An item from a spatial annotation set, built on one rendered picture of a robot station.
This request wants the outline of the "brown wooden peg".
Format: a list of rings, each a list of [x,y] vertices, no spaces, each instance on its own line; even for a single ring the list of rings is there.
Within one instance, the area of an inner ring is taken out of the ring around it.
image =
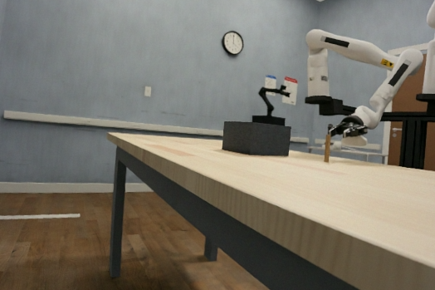
[[[324,158],[324,162],[329,162],[329,157],[330,157],[330,137],[331,137],[331,135],[326,135],[326,138],[325,138],[325,158]]]

